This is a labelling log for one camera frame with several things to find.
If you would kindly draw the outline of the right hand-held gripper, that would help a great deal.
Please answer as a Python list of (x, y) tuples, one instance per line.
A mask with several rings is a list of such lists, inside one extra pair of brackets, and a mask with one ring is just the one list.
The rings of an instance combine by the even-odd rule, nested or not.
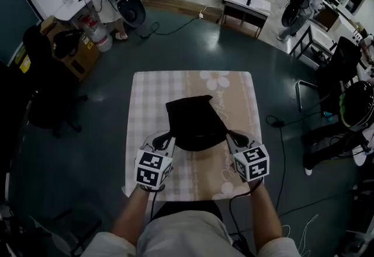
[(246, 182), (269, 175), (269, 154), (252, 134), (229, 130), (226, 142), (233, 155), (235, 170)]

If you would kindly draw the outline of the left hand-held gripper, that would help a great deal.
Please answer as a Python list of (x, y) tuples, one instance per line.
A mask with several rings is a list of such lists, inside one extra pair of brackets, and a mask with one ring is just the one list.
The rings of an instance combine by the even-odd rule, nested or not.
[(150, 189), (159, 189), (170, 176), (172, 158), (165, 157), (154, 151), (163, 151), (164, 155), (172, 155), (176, 138), (169, 131), (159, 131), (149, 135), (142, 145), (151, 152), (138, 150), (135, 159), (134, 181)]

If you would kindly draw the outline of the black drawstring bag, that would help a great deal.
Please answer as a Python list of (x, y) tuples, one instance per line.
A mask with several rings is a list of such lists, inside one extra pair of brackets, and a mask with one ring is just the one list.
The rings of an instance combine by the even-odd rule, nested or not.
[(226, 140), (228, 129), (210, 101), (210, 95), (182, 98), (165, 104), (169, 131), (182, 150), (199, 152)]

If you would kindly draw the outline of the person's right forearm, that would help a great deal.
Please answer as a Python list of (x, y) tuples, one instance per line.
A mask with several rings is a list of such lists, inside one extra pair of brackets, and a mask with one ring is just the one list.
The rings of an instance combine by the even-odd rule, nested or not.
[(281, 238), (283, 231), (281, 222), (272, 204), (271, 198), (260, 180), (248, 183), (252, 193), (252, 224), (254, 242), (257, 252), (268, 242)]

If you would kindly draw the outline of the person's left forearm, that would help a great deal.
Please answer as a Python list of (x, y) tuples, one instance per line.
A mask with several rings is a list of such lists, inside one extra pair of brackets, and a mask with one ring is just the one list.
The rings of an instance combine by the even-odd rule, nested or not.
[(144, 224), (149, 196), (150, 192), (137, 185), (119, 218), (114, 222), (111, 233), (136, 246)]

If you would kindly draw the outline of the table with checked tablecloth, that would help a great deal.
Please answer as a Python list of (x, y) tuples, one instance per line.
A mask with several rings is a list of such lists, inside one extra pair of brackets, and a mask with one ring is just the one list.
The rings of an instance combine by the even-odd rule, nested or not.
[[(129, 196), (135, 188), (134, 160), (145, 139), (169, 130), (166, 103), (181, 98), (211, 95), (210, 104), (225, 126), (252, 134), (261, 141), (252, 76), (240, 71), (154, 71), (133, 77), (127, 123), (125, 183)], [(229, 199), (249, 190), (231, 166), (226, 142), (200, 152), (176, 148), (170, 176), (160, 201)]]

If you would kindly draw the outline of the person's dark trousers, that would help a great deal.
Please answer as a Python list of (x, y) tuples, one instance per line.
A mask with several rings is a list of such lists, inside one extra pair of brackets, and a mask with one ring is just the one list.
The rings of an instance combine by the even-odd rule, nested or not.
[(223, 217), (217, 206), (217, 204), (212, 200), (204, 201), (194, 201), (194, 202), (166, 202), (155, 215), (151, 217), (151, 221), (169, 216), (171, 214), (176, 214), (182, 211), (205, 211), (215, 215), (221, 221)]

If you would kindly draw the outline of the person's light t-shirt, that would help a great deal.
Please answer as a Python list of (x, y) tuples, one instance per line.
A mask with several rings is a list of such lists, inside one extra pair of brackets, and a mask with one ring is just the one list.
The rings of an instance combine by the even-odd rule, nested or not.
[(205, 211), (182, 211), (150, 222), (137, 245), (109, 232), (95, 235), (81, 257), (245, 257), (224, 223)]

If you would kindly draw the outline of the brown cardboard box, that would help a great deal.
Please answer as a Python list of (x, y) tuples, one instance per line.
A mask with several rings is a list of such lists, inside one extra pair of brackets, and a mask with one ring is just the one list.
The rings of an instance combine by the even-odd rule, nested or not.
[(50, 41), (52, 57), (62, 62), (79, 81), (82, 81), (95, 65), (100, 56), (100, 52), (97, 46), (84, 32), (79, 40), (78, 51), (73, 57), (66, 56), (63, 59), (56, 58), (54, 56), (53, 37), (59, 32), (71, 29), (77, 28), (71, 26), (69, 23), (66, 24), (57, 20), (54, 16), (48, 17), (40, 24), (40, 32), (47, 36), (48, 40)]

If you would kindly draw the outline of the clear water jug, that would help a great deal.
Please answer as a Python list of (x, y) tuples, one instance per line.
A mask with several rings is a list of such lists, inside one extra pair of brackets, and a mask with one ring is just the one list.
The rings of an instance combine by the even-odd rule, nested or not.
[(98, 50), (102, 53), (107, 52), (112, 48), (112, 37), (102, 24), (96, 23), (91, 28), (91, 39), (97, 46)]
[(91, 15), (82, 15), (79, 19), (80, 23), (82, 24), (82, 27), (90, 32), (93, 32), (96, 30), (98, 21)]

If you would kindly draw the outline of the black mesh chair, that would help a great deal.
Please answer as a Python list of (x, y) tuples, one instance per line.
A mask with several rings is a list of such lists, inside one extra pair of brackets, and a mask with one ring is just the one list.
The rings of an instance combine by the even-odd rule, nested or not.
[(316, 104), (307, 107), (306, 110), (319, 105), (321, 112), (338, 114), (339, 97), (344, 91), (342, 85), (356, 76), (356, 66), (359, 64), (360, 59), (361, 51), (359, 46), (348, 38), (341, 36), (330, 62), (315, 71), (316, 84), (306, 81), (298, 81), (296, 83), (295, 89), (299, 111), (301, 112), (304, 109), (300, 95), (300, 85), (303, 85), (317, 90), (320, 99)]

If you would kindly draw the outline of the black office chair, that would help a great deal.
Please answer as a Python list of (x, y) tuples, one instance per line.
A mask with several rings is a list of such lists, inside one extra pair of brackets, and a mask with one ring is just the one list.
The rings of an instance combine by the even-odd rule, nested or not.
[(51, 130), (61, 137), (63, 123), (77, 133), (82, 127), (76, 124), (72, 114), (87, 95), (76, 96), (78, 82), (66, 66), (55, 59), (47, 36), (37, 26), (28, 28), (23, 35), (23, 45), (30, 58), (30, 84), (32, 90), (28, 121), (41, 129)]

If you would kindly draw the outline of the small white desk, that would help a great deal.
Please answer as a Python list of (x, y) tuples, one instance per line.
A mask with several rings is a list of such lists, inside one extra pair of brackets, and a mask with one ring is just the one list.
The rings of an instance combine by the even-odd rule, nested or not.
[(271, 15), (271, 3), (266, 0), (223, 0), (223, 11), (219, 19), (220, 26), (228, 25), (240, 32), (250, 33), (257, 39)]

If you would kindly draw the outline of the black handbag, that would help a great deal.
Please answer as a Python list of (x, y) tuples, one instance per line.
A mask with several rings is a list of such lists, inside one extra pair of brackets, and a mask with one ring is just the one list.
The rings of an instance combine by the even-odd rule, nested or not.
[(66, 56), (73, 57), (78, 51), (79, 40), (83, 33), (83, 29), (71, 29), (57, 33), (53, 37), (54, 56), (58, 59), (63, 59)]

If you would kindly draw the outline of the grey chair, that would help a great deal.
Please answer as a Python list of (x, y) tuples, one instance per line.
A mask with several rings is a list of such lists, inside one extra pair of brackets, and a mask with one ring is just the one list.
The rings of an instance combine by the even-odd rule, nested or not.
[(80, 257), (88, 242), (102, 226), (95, 214), (81, 209), (67, 209), (54, 217), (29, 217), (42, 236), (68, 257)]

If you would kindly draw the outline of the brown wooden desk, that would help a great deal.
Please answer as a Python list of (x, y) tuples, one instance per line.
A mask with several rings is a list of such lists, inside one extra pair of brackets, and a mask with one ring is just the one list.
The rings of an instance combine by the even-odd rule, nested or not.
[(328, 32), (339, 18), (339, 15), (334, 8), (324, 5), (324, 8), (314, 16), (313, 20)]

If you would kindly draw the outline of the yellow box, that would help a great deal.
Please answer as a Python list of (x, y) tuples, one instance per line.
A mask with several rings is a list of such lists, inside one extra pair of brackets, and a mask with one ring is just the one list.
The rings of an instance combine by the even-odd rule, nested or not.
[(31, 65), (31, 60), (30, 60), (29, 56), (26, 54), (24, 56), (22, 62), (19, 65), (19, 69), (21, 70), (22, 73), (25, 74), (29, 71), (30, 65)]

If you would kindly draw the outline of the long white desk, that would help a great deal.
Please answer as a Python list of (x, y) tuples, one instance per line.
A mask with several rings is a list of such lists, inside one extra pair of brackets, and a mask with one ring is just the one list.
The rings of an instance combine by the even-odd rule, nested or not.
[(61, 6), (55, 11), (54, 17), (58, 20), (62, 21), (69, 21), (71, 20), (83, 7), (89, 4), (91, 0), (86, 0), (86, 2), (78, 0), (74, 0), (71, 5), (64, 5), (63, 3)]

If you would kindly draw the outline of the white metal-frame table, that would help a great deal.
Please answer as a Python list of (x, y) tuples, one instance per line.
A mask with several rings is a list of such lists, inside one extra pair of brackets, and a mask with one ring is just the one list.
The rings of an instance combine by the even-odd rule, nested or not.
[(317, 70), (330, 62), (336, 46), (337, 43), (322, 30), (309, 25), (304, 33), (288, 40), (287, 53)]

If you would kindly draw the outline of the dark teal wall board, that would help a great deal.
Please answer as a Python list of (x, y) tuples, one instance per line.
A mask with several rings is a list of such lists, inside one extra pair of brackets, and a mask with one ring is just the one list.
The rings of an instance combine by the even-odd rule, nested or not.
[(10, 66), (23, 44), (24, 32), (39, 23), (27, 0), (0, 0), (0, 62)]

